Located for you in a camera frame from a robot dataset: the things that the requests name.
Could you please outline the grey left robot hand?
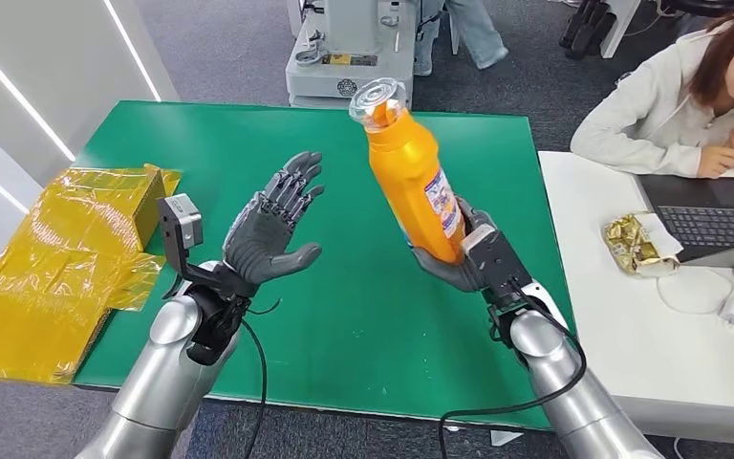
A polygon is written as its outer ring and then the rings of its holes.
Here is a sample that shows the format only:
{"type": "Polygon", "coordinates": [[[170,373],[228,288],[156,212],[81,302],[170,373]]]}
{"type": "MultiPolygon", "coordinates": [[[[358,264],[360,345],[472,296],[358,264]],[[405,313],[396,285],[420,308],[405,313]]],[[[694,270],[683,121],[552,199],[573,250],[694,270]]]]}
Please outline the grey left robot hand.
{"type": "Polygon", "coordinates": [[[235,218],[222,262],[234,273],[236,295],[253,297],[263,283],[303,271],[321,254],[314,242],[288,250],[299,220],[324,192],[323,185],[311,185],[321,172],[321,160],[322,154],[312,151],[290,158],[235,218]]]}

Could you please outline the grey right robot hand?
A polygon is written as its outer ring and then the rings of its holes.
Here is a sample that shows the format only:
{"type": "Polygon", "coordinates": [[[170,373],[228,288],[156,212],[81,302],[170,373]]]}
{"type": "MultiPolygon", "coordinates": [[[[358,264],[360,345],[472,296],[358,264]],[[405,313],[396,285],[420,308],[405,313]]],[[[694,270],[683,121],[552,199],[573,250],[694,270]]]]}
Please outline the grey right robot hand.
{"type": "MultiPolygon", "coordinates": [[[[473,207],[461,196],[457,196],[456,200],[469,234],[482,226],[497,229],[486,211],[473,207]]],[[[465,258],[460,264],[451,264],[441,261],[421,247],[413,247],[411,252],[422,270],[461,292],[475,293],[488,287],[478,265],[469,258],[465,258]]]]}

